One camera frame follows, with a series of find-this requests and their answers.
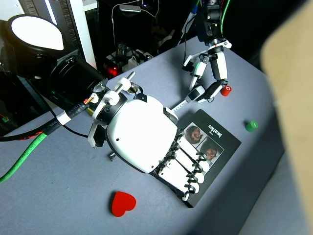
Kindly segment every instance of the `beige blurred object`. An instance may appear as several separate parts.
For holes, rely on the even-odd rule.
[[[313,231],[313,2],[265,43],[262,65],[276,95],[280,124]]]

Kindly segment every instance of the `gray tabletop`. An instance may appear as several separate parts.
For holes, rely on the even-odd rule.
[[[187,55],[204,50],[197,38],[187,42]],[[190,75],[181,69],[180,45],[134,68],[133,81],[145,94],[174,107],[188,93]],[[225,51],[229,96],[212,103],[190,103],[177,113],[183,118],[203,109],[242,144],[193,209],[153,176],[120,159],[110,161],[110,148],[93,149],[85,138],[64,128],[49,135],[9,180],[0,184],[0,233],[3,235],[101,234],[236,234],[284,148],[266,77],[230,50]],[[112,88],[117,78],[108,83]],[[201,82],[214,81],[210,67]],[[14,131],[33,129],[52,118],[47,113]],[[244,121],[256,120],[259,129],[245,130]],[[83,113],[68,126],[88,133],[92,120]],[[0,143],[0,175],[4,174],[31,140]],[[137,206],[123,217],[111,214],[110,198],[124,191]]]

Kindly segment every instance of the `red cylinder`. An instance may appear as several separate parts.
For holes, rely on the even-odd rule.
[[[221,94],[223,96],[228,96],[230,92],[231,92],[230,86],[224,86],[223,89],[221,90]]]

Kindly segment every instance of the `heart-shaped object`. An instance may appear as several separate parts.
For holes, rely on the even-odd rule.
[[[116,217],[121,217],[126,211],[131,211],[136,206],[136,199],[125,192],[116,192],[112,203],[112,213]]]

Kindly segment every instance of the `table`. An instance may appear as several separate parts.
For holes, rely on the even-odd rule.
[[[187,55],[204,49],[197,38],[187,42]],[[174,107],[187,94],[191,79],[181,69],[183,52],[182,44],[139,65],[133,69],[133,81],[145,94]],[[59,128],[0,185],[1,234],[237,234],[284,147],[265,75],[230,50],[225,56],[232,93],[218,95],[212,103],[188,104],[177,113],[182,118],[203,109],[242,142],[195,208],[187,208],[153,176],[120,159],[111,162],[112,151],[106,143],[92,149],[86,139]],[[109,81],[108,87],[113,88],[117,79]],[[208,67],[201,82],[207,86],[213,81]],[[12,134],[51,118],[46,113]],[[249,133],[243,123],[252,119],[259,122],[259,129]],[[91,122],[83,113],[68,126],[88,133]],[[1,175],[29,143],[0,143]],[[136,208],[121,218],[110,212],[110,199],[118,190],[137,199]]]

